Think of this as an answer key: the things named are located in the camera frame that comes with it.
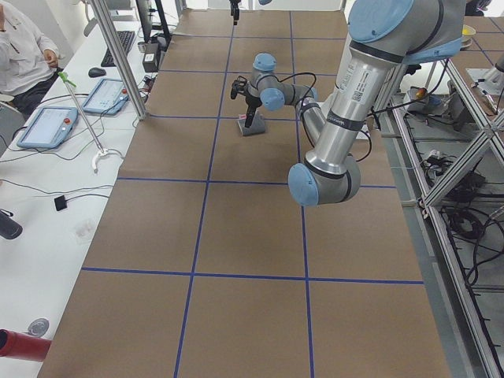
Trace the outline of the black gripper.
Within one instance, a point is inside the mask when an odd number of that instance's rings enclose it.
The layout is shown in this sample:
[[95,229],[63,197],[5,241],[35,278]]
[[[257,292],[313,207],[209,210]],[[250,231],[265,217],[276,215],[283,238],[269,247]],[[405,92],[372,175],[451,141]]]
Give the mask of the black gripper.
[[244,127],[249,128],[253,123],[254,114],[255,114],[257,108],[259,108],[261,106],[261,99],[255,95],[253,95],[250,92],[250,89],[248,87],[244,90],[244,95],[245,95],[246,104],[247,104],[246,119],[245,119]]
[[239,3],[240,2],[241,2],[240,0],[230,0],[234,25],[237,25],[239,22]]

